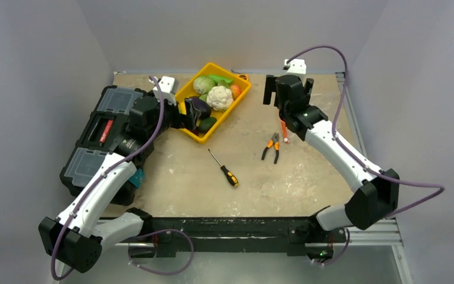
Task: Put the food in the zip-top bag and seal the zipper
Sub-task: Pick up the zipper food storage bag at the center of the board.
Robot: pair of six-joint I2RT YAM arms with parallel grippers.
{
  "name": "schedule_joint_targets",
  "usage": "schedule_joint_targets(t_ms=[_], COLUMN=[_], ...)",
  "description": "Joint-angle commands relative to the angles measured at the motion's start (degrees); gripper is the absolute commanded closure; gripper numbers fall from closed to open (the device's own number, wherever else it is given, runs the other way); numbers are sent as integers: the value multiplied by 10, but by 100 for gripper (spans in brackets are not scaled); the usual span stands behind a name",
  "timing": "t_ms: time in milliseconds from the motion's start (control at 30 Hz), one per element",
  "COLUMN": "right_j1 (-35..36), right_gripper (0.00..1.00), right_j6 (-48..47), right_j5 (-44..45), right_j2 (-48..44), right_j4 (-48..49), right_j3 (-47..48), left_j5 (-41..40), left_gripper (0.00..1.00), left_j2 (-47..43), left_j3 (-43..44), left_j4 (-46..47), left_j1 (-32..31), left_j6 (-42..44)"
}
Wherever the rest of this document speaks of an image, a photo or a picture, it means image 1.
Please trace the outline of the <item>purple toy eggplant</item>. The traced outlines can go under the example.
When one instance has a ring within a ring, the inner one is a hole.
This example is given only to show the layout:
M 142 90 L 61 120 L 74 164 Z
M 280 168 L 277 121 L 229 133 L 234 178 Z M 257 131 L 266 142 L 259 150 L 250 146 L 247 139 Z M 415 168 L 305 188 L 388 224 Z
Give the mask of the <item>purple toy eggplant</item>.
M 211 116 L 212 109 L 205 101 L 201 100 L 198 96 L 193 96 L 190 99 L 193 108 L 196 110 L 197 113 L 199 113 L 200 120 L 209 118 Z

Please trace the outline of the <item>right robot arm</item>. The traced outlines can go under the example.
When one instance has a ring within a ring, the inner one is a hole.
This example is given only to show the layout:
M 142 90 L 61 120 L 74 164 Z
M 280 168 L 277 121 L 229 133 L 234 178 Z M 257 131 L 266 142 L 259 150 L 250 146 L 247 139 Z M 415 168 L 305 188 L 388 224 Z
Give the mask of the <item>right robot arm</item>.
M 366 230 L 392 214 L 398 205 L 399 175 L 382 170 L 351 146 L 333 129 L 333 123 L 318 107 L 310 105 L 313 79 L 296 75 L 265 78 L 263 103 L 273 103 L 280 119 L 292 133 L 315 148 L 340 173 L 353 195 L 343 205 L 327 206 L 309 218 L 312 239 L 324 240 L 342 227 Z

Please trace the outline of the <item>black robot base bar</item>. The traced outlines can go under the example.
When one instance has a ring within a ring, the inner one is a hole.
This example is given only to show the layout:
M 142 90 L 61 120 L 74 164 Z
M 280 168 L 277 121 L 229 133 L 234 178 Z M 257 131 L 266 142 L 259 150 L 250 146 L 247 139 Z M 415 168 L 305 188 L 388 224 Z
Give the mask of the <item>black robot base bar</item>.
M 344 228 L 322 231 L 308 217 L 153 217 L 142 232 L 122 241 L 130 248 L 154 249 L 157 257 L 178 252 L 284 253 L 331 259 L 346 241 Z

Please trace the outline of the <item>dark green toy avocado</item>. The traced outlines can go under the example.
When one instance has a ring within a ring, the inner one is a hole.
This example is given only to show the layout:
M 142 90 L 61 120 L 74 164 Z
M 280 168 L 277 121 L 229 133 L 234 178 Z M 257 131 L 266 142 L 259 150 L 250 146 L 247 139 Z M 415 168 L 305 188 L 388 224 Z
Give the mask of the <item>dark green toy avocado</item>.
M 206 134 L 216 124 L 217 119 L 215 117 L 208 117 L 201 120 L 197 130 L 201 134 Z

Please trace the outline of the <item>clear orange zip bag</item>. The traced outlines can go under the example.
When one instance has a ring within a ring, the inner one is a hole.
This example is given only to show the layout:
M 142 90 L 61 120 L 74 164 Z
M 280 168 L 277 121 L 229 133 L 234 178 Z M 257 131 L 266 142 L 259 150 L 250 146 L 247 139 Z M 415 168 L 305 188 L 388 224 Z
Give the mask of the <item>clear orange zip bag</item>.
M 284 143 L 288 144 L 289 138 L 288 138 L 286 123 L 283 120 L 281 120 L 280 123 L 281 123 L 281 129 L 282 129 L 282 134 L 283 134 L 283 141 L 284 141 Z

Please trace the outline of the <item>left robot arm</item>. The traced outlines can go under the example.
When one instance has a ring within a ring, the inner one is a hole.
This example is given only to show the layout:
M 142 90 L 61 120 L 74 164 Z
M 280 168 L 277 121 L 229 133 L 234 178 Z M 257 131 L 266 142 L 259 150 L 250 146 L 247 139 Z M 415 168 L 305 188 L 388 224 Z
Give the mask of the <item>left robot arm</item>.
M 103 224 L 99 219 L 142 168 L 154 140 L 168 128 L 194 126 L 199 118 L 200 111 L 191 102 L 186 102 L 186 111 L 181 113 L 174 102 L 152 95 L 137 97 L 122 112 L 97 106 L 64 168 L 64 177 L 74 183 L 75 172 L 85 160 L 98 156 L 99 163 L 91 165 L 93 175 L 76 199 L 57 217 L 46 217 L 39 225 L 52 264 L 62 262 L 70 271 L 84 273 L 104 249 L 129 238 L 139 242 L 157 238 L 151 216 L 136 208 Z

